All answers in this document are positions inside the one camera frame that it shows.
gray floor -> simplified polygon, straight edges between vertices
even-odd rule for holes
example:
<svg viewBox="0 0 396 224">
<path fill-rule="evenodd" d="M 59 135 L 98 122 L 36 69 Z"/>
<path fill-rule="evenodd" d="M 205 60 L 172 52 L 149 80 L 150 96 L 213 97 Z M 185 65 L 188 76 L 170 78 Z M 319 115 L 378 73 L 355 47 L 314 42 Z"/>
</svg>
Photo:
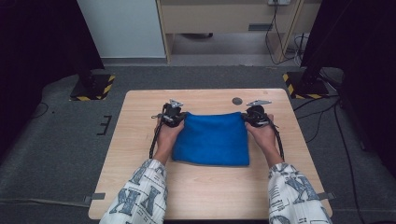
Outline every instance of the gray floor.
<svg viewBox="0 0 396 224">
<path fill-rule="evenodd" d="M 68 94 L 77 76 L 52 83 L 43 92 L 48 111 L 31 120 L 7 162 L 0 167 L 0 198 L 81 203 L 84 196 L 92 194 L 128 90 L 286 89 L 281 75 L 297 70 L 300 68 L 294 60 L 280 65 L 271 62 L 262 34 L 215 34 L 208 39 L 178 35 L 169 64 L 108 64 L 106 71 L 115 74 L 116 80 L 104 101 L 69 102 Z M 337 69 L 327 68 L 326 73 L 336 79 L 342 77 Z M 296 111 L 296 117 L 320 111 L 334 101 L 332 98 L 309 104 Z M 290 102 L 296 107 L 307 100 L 290 99 Z M 36 115 L 45 111 L 46 107 L 40 105 Z M 359 205 L 366 223 L 396 220 L 396 180 L 374 152 L 361 150 L 359 137 L 345 111 L 338 108 L 337 113 L 351 155 Z M 107 135 L 98 136 L 96 134 L 103 130 L 99 124 L 106 121 L 106 115 L 112 115 L 113 121 Z M 315 135 L 318 118 L 319 115 L 299 119 L 305 139 Z M 333 222 L 360 223 L 347 156 L 332 110 L 323 114 L 318 136 L 307 145 L 324 188 L 337 197 L 331 201 Z M 87 214 L 88 208 L 80 207 L 0 204 L 0 223 L 97 223 L 89 220 Z"/>
</svg>

power outlet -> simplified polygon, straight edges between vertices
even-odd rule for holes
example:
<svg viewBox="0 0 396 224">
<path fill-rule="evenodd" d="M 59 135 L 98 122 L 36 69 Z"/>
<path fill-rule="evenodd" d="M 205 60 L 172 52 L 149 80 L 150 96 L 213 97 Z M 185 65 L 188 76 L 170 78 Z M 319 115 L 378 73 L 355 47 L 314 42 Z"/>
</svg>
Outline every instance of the power outlet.
<svg viewBox="0 0 396 224">
<path fill-rule="evenodd" d="M 290 5 L 290 0 L 268 0 L 268 5 L 273 6 L 274 4 L 279 6 Z"/>
</svg>

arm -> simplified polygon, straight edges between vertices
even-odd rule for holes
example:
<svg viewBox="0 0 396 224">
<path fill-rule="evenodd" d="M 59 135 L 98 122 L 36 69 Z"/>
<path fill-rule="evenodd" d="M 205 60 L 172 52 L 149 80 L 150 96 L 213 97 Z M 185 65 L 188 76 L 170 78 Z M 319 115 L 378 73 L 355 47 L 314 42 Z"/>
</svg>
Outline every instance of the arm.
<svg viewBox="0 0 396 224">
<path fill-rule="evenodd" d="M 146 160 L 134 172 L 105 212 L 101 224 L 163 223 L 168 193 L 165 164 L 183 127 L 183 121 L 176 128 L 162 126 L 153 159 Z"/>
<path fill-rule="evenodd" d="M 308 179 L 283 162 L 276 149 L 276 137 L 269 125 L 255 128 L 246 123 L 270 168 L 268 183 L 269 222 L 332 223 Z"/>
</svg>

white wall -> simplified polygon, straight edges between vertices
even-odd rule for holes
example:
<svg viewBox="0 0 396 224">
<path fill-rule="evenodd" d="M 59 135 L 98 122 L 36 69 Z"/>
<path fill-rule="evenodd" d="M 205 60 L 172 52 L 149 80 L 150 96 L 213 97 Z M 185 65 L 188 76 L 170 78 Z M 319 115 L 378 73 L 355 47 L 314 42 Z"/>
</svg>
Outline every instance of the white wall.
<svg viewBox="0 0 396 224">
<path fill-rule="evenodd" d="M 102 58 L 165 58 L 155 0 L 78 0 Z"/>
</svg>

black curtain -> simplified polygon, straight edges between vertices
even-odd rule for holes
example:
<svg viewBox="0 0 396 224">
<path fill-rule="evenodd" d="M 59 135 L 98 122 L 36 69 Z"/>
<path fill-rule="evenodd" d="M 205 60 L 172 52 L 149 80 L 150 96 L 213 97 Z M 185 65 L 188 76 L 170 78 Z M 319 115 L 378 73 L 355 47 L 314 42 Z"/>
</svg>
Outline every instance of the black curtain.
<svg viewBox="0 0 396 224">
<path fill-rule="evenodd" d="M 103 68 L 77 1 L 0 0 L 0 158 L 46 85 Z"/>
</svg>

